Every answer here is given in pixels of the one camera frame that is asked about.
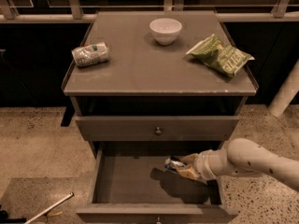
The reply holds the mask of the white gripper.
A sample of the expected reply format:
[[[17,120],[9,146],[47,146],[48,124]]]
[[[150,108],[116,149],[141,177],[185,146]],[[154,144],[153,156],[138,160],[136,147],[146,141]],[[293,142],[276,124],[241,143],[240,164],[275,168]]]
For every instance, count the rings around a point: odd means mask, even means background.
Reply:
[[[212,149],[182,157],[180,159],[181,162],[185,164],[193,163],[193,167],[190,165],[185,167],[176,166],[178,174],[184,178],[196,181],[215,180],[217,177],[209,165],[209,155],[211,153]]]

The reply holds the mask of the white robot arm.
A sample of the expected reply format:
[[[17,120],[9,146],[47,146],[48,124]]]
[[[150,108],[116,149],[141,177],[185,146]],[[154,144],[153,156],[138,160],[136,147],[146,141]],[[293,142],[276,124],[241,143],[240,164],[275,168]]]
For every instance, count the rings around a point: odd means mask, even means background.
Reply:
[[[299,191],[299,161],[279,156],[246,138],[236,138],[222,149],[190,154],[180,162],[183,166],[175,164],[175,170],[194,181],[206,183],[220,176],[264,174]]]

